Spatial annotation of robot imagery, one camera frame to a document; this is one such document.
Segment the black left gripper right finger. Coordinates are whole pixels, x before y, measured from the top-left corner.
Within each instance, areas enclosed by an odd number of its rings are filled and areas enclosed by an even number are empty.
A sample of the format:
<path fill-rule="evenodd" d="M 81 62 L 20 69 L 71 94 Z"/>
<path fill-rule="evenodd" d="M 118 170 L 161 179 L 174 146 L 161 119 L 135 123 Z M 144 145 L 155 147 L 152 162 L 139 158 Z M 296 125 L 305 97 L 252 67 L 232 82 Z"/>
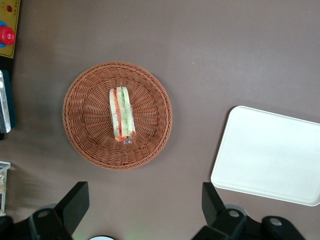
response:
<path fill-rule="evenodd" d="M 193 240 L 247 240 L 247 216 L 236 208 L 227 208 L 210 182 L 202 183 L 202 212 L 206 220 Z"/>

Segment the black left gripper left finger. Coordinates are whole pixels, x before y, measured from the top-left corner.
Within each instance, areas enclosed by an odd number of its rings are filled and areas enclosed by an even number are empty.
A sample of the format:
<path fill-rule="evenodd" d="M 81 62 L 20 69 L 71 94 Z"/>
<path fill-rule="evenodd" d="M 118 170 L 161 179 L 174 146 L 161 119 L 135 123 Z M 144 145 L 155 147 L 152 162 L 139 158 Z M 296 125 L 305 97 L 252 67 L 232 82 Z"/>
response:
<path fill-rule="evenodd" d="M 29 217 L 33 240 L 71 240 L 90 206 L 89 184 L 80 181 L 56 204 Z"/>

